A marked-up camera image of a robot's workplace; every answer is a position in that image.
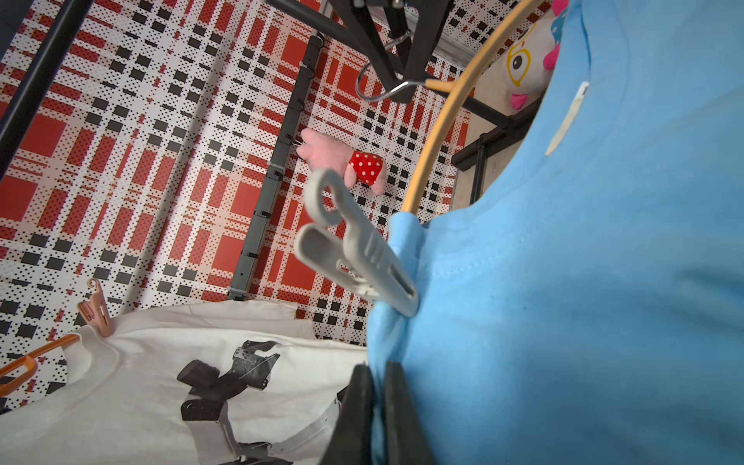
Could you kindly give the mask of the white printed t-shirt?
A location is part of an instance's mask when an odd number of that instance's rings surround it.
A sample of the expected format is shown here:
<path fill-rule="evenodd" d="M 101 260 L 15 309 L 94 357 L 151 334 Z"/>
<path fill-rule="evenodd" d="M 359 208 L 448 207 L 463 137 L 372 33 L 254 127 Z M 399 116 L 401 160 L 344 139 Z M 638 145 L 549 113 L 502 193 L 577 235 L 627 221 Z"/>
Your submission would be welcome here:
<path fill-rule="evenodd" d="M 5 464 L 316 464 L 364 349 L 270 301 L 151 308 L 83 327 L 68 380 L 1 417 Z"/>

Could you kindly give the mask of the wooden hanger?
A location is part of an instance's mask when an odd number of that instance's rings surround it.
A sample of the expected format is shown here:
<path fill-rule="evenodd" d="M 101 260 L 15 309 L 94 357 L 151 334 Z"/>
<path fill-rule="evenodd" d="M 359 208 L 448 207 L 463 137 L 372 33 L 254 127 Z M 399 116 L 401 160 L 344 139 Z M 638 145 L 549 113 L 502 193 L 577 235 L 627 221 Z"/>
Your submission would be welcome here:
<path fill-rule="evenodd" d="M 520 1 L 515 6 L 515 9 L 501 21 L 495 31 L 489 36 L 486 43 L 475 54 L 458 79 L 455 81 L 437 81 L 437 79 L 432 79 L 432 85 L 427 84 L 425 86 L 429 90 L 447 93 L 448 98 L 431 128 L 424 149 L 422 149 L 416 170 L 406 191 L 401 207 L 402 212 L 417 215 L 420 201 L 424 195 L 424 187 L 433 168 L 434 159 L 439 153 L 441 145 L 445 141 L 457 113 L 464 105 L 482 73 L 486 70 L 486 67 L 491 63 L 496 52 L 509 39 L 513 31 L 527 17 L 534 13 L 541 4 L 542 1 Z"/>

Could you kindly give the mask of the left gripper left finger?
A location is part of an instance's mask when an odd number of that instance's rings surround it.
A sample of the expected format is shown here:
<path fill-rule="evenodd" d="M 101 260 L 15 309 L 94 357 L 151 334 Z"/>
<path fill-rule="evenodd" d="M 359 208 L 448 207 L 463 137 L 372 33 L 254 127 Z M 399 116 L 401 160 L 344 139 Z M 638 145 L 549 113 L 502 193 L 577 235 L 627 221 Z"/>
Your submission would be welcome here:
<path fill-rule="evenodd" d="M 371 370 L 357 365 L 342 401 L 340 414 L 321 465 L 369 465 L 374 387 Z"/>

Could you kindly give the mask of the orange plastic hanger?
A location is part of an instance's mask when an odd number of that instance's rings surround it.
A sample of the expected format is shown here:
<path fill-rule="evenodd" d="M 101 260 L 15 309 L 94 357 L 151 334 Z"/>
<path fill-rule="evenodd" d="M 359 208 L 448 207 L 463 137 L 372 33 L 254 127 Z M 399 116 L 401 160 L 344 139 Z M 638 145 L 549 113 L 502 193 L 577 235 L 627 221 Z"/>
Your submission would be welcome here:
<path fill-rule="evenodd" d="M 79 335 L 75 333 L 67 334 L 62 338 L 52 341 L 3 366 L 1 368 L 1 378 L 9 376 L 17 371 L 19 371 L 19 376 L 11 379 L 9 382 L 3 382 L 1 384 L 1 396 L 7 397 L 12 394 L 37 373 L 38 358 L 55 349 L 68 347 L 78 341 Z"/>

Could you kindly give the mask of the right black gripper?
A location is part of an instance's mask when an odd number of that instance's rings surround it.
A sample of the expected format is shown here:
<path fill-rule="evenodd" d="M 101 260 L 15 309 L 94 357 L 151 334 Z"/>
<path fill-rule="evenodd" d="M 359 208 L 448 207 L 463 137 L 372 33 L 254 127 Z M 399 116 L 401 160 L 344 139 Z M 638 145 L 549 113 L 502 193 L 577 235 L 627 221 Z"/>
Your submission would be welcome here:
<path fill-rule="evenodd" d="M 416 88 L 426 81 L 425 71 L 442 36 L 453 2 L 436 1 L 333 1 L 333 11 L 367 57 L 360 77 L 372 69 L 383 93 L 365 95 L 376 103 L 391 100 L 408 104 Z"/>

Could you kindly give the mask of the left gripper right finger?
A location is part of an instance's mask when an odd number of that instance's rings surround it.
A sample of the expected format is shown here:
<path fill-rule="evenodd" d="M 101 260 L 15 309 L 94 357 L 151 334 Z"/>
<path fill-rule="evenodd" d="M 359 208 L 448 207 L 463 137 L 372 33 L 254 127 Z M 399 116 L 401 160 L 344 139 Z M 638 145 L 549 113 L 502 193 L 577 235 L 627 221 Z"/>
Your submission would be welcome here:
<path fill-rule="evenodd" d="M 384 382 L 387 464 L 435 464 L 420 423 L 406 375 L 398 362 L 388 362 Z"/>

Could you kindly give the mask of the light blue cloth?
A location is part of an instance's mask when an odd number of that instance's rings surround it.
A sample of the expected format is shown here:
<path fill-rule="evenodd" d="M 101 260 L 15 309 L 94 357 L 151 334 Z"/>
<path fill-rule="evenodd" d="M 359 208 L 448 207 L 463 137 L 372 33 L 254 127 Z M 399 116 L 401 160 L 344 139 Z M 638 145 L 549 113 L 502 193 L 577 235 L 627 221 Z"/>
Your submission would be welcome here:
<path fill-rule="evenodd" d="M 741 463 L 742 3 L 572 2 L 511 163 L 389 244 L 420 306 L 369 363 L 438 463 Z"/>

